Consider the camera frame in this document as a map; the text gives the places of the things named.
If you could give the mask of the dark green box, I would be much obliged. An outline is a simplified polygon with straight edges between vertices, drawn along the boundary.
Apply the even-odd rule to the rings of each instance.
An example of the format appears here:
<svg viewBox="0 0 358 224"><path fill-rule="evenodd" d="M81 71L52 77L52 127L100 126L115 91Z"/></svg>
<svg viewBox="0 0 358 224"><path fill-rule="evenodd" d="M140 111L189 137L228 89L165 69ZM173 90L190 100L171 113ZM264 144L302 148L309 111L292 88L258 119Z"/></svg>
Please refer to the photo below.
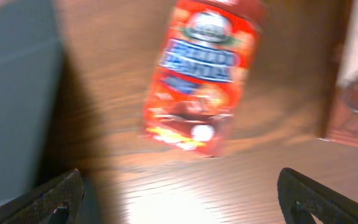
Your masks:
<svg viewBox="0 0 358 224"><path fill-rule="evenodd" d="M35 185L62 65L52 1L0 7L0 206Z"/></svg>

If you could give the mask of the brown Pocky box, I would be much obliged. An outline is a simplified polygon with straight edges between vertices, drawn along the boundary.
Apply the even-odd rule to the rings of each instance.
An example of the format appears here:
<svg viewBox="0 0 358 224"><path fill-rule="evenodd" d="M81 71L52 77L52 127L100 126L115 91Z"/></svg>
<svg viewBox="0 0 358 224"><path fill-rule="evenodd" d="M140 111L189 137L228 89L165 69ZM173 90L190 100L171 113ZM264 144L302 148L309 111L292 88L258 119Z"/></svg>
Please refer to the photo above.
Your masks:
<svg viewBox="0 0 358 224"><path fill-rule="evenodd" d="M358 1L347 5L341 50L333 100L321 137L358 147Z"/></svg>

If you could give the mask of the red Hello Panda box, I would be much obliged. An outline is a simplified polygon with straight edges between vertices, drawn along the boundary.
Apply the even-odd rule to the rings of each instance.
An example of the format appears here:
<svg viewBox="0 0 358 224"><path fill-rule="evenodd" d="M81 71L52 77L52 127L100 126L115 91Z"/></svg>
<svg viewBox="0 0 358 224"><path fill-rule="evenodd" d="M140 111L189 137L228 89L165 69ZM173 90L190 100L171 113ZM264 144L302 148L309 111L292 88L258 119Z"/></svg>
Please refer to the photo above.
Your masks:
<svg viewBox="0 0 358 224"><path fill-rule="evenodd" d="M219 156L264 14L262 0L176 2L145 101L147 137Z"/></svg>

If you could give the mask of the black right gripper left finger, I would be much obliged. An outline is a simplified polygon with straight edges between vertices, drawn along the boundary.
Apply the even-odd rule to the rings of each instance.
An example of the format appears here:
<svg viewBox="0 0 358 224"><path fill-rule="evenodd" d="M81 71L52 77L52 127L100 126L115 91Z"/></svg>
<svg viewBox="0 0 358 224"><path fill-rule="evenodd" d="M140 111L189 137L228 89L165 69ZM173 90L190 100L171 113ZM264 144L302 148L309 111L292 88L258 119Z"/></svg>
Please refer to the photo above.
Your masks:
<svg viewBox="0 0 358 224"><path fill-rule="evenodd" d="M85 193L78 169L0 206L0 224L75 223Z"/></svg>

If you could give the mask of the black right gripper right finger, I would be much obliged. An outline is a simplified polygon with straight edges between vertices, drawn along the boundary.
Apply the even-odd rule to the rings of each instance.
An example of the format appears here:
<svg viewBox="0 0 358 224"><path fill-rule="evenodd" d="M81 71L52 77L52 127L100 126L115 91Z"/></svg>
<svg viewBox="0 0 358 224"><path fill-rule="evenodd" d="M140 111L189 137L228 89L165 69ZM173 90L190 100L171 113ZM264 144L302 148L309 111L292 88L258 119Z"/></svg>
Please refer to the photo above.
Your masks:
<svg viewBox="0 0 358 224"><path fill-rule="evenodd" d="M281 170L278 201L286 223L358 224L358 203L291 169Z"/></svg>

